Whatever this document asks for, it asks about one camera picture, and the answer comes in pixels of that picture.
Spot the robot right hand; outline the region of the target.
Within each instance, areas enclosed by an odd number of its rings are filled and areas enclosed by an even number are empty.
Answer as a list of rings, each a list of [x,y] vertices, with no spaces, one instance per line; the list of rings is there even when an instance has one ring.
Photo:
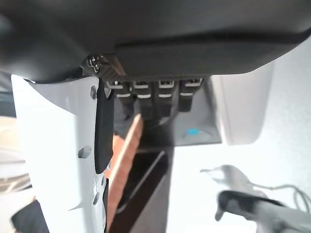
[[[311,34],[308,0],[3,0],[0,70],[10,75],[31,184],[47,233],[104,233],[111,89],[167,104],[203,79],[239,85]]]

